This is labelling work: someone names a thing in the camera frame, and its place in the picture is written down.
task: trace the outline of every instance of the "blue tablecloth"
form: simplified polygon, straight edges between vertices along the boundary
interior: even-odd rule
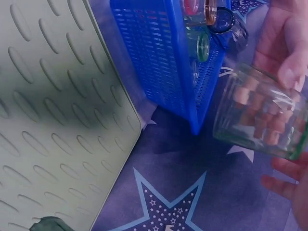
[[[270,157],[212,137],[218,102],[230,68],[251,61],[267,12],[261,0],[235,0],[246,23],[248,48],[229,53],[199,136],[187,121],[158,108],[142,132],[93,231],[297,231],[290,202],[262,188]]]

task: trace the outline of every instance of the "blue plastic basket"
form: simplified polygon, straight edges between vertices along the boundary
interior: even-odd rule
[[[225,50],[210,38],[194,87],[180,0],[110,0],[110,6],[148,99],[187,119],[198,134]],[[230,36],[219,38],[226,45]]]

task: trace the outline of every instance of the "drying mat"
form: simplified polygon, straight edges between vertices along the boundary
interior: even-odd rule
[[[140,134],[88,3],[0,2],[0,230],[89,230]]]

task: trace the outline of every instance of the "star pattern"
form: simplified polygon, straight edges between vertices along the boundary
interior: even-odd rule
[[[231,9],[246,23],[247,14],[265,3],[265,0],[233,0]]]
[[[206,172],[175,200],[169,201],[134,169],[143,217],[109,231],[202,231],[192,217],[198,203]]]
[[[142,185],[142,188],[144,192],[148,192],[145,193],[145,201],[147,203],[150,219],[136,225],[135,227],[127,229],[127,231],[164,231],[166,225],[174,225],[174,231],[177,229],[180,231],[192,230],[185,224],[185,219],[187,218],[191,208],[191,202],[195,197],[197,189],[194,189],[174,207],[168,208],[155,196],[154,193],[151,193],[150,189],[144,185]]]

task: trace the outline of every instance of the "clear glass bottle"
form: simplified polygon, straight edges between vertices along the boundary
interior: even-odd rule
[[[197,58],[200,62],[205,62],[208,59],[210,46],[209,34],[207,31],[197,31],[193,28],[186,28],[188,38],[189,56]]]
[[[270,74],[240,64],[229,77],[213,135],[244,148],[297,159],[308,141],[308,102]]]
[[[226,7],[217,7],[217,19],[208,27],[213,33],[223,34],[232,31],[233,42],[237,51],[242,51],[248,44],[248,32],[245,26]]]
[[[213,25],[216,21],[216,0],[182,0],[187,26]]]
[[[199,78],[199,61],[196,58],[190,57],[190,66],[192,70],[192,85],[195,87]]]

